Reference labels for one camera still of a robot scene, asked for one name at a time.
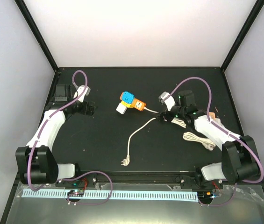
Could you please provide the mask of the orange power strip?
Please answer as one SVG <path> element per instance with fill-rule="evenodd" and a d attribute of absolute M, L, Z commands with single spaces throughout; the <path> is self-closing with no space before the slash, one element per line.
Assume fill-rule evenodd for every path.
<path fill-rule="evenodd" d="M 139 111 L 143 111 L 146 106 L 146 103 L 137 98 L 134 98 L 134 101 L 132 102 L 132 106 L 133 106 L 132 108 L 135 108 Z"/>

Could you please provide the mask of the white charger plug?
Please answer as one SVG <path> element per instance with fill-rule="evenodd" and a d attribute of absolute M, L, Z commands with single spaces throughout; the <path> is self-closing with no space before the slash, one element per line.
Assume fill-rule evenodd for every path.
<path fill-rule="evenodd" d="M 127 110 L 127 107 L 122 103 L 119 103 L 116 108 L 116 111 L 122 115 L 126 112 L 126 110 Z"/>

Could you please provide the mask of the blue plug adapter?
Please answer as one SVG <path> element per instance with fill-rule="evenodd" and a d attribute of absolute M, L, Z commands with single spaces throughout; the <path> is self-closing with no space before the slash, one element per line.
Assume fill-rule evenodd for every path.
<path fill-rule="evenodd" d="M 132 104 L 132 102 L 134 101 L 134 98 L 135 96 L 128 91 L 123 92 L 121 95 L 121 100 L 127 104 Z"/>

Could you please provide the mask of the yellow cube socket adapter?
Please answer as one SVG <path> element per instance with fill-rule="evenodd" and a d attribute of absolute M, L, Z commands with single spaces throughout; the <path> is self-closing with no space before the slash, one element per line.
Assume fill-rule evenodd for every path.
<path fill-rule="evenodd" d="M 123 101 L 123 100 L 121 101 L 121 104 L 123 104 L 127 108 L 132 108 L 133 107 L 132 104 L 129 104 L 129 103 Z"/>

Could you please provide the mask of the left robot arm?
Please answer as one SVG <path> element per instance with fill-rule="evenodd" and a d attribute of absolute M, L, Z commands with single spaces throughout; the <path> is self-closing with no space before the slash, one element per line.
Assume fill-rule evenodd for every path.
<path fill-rule="evenodd" d="M 90 87 L 84 85 L 56 86 L 54 95 L 45 107 L 37 132 L 26 146 L 17 148 L 15 152 L 19 177 L 23 184 L 48 184 L 61 179 L 66 179 L 72 186 L 82 183 L 83 176 L 78 172 L 78 166 L 74 163 L 57 163 L 52 148 L 60 128 L 72 115 L 94 114 L 97 108 L 95 103 L 85 101 L 90 91 Z"/>

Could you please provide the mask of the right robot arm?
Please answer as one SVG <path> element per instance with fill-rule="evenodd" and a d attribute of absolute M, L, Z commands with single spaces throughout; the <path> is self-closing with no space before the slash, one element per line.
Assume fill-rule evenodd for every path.
<path fill-rule="evenodd" d="M 221 150 L 221 162 L 206 165 L 197 170 L 195 184 L 206 188 L 213 180 L 225 180 L 232 184 L 260 175 L 260 168 L 251 153 L 256 149 L 254 140 L 235 134 L 218 121 L 207 117 L 197 108 L 192 91 L 181 91 L 177 98 L 168 92 L 159 96 L 166 109 L 159 113 L 160 120 L 182 120 L 187 127 L 203 134 Z"/>

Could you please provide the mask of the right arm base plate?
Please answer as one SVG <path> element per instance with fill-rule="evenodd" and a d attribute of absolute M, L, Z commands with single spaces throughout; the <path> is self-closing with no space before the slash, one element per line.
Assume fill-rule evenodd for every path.
<path fill-rule="evenodd" d="M 223 184 L 216 181 L 207 181 L 201 175 L 195 173 L 180 173 L 175 178 L 176 183 L 180 184 L 182 189 L 193 190 L 213 190 L 223 189 Z"/>

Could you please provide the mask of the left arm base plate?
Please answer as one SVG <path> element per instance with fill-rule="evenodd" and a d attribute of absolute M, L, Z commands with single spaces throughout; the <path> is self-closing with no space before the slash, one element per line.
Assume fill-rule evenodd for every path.
<path fill-rule="evenodd" d="M 92 187 L 96 183 L 97 174 L 89 174 L 74 181 L 61 181 L 56 183 L 56 187 L 64 187 L 66 189 L 83 189 Z"/>

